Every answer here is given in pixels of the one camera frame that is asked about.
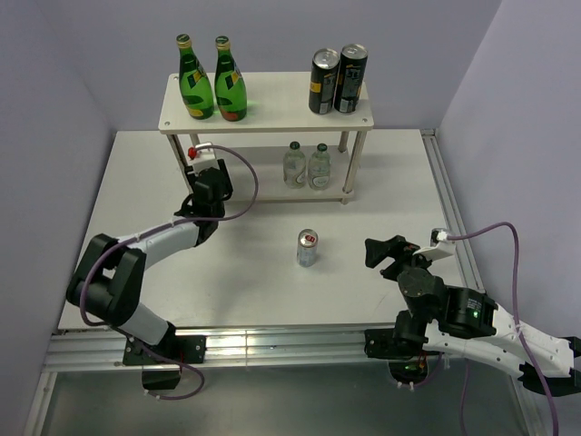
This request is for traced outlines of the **green Perrier bottle front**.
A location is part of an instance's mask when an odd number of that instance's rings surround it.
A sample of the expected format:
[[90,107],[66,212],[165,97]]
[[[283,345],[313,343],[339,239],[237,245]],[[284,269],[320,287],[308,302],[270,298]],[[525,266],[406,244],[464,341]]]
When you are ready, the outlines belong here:
[[242,74],[231,53],[231,41],[226,35],[215,39],[217,66],[214,93],[222,117],[229,122],[241,121],[247,114],[247,90]]

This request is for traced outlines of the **green perrier bottle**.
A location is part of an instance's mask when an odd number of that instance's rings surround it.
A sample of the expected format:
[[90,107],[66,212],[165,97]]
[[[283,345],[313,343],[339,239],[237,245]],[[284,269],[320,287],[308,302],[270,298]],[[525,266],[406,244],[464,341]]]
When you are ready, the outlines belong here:
[[231,53],[231,41],[226,35],[215,39],[217,66],[214,93],[222,117],[229,122],[241,121],[247,114],[247,90],[242,74]]
[[201,63],[192,50],[187,34],[176,36],[180,54],[179,87],[188,114],[198,120],[208,119],[214,112],[212,86]]

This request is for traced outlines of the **silver can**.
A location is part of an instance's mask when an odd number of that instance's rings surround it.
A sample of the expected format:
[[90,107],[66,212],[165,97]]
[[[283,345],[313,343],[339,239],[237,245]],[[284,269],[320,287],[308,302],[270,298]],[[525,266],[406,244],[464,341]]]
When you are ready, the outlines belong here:
[[319,236],[312,229],[304,229],[298,235],[297,263],[311,267],[316,262]]

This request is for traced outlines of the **clear Chang bottle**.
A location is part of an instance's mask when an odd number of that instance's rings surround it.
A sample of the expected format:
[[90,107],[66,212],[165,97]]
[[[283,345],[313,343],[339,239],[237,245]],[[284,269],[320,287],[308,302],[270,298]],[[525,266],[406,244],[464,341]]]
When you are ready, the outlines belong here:
[[330,154],[326,144],[318,144],[308,162],[308,183],[313,190],[324,190],[330,181]]
[[283,180],[291,189],[300,189],[305,184],[306,157],[300,143],[293,141],[283,157]]

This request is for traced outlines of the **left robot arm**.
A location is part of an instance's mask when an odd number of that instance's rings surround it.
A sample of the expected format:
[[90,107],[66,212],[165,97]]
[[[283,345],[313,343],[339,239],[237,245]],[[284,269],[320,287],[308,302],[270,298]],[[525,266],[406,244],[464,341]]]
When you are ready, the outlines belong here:
[[175,213],[175,222],[162,231],[140,236],[121,247],[120,238],[104,233],[86,247],[66,290],[66,300],[144,343],[155,362],[180,355],[175,326],[140,303],[143,276],[167,257],[206,242],[225,216],[231,179],[222,159],[193,177],[193,193]]

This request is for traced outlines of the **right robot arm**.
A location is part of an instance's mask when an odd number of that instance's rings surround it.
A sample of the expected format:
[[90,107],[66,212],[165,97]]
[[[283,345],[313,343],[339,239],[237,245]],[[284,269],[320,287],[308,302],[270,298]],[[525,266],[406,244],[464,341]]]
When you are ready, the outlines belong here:
[[391,328],[367,329],[364,352],[371,359],[408,360],[422,352],[450,353],[497,368],[539,394],[555,397],[580,391],[577,337],[550,336],[517,322],[484,292],[448,285],[430,272],[431,264],[454,255],[448,232],[435,229],[428,247],[396,235],[365,242],[365,264],[392,263],[381,276],[396,282],[407,305]]

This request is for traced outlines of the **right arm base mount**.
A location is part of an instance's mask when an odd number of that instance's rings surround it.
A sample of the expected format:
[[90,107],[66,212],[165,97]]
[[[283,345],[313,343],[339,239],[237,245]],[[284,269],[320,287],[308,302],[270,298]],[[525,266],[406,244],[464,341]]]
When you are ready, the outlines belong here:
[[400,338],[395,328],[367,329],[364,338],[366,356],[388,363],[390,383],[399,390],[416,391],[443,370],[443,354],[426,351],[424,339]]

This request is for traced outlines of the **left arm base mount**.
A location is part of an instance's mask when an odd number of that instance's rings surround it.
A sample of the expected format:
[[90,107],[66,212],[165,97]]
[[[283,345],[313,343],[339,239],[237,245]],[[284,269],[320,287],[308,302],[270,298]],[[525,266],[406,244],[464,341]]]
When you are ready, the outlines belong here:
[[[158,345],[131,338],[126,341],[122,365],[142,369],[142,386],[147,394],[161,400],[177,401],[202,391],[205,376],[197,365],[204,362],[205,351],[206,337],[203,335],[175,336]],[[198,386],[188,393],[172,394],[186,372],[198,377]]]

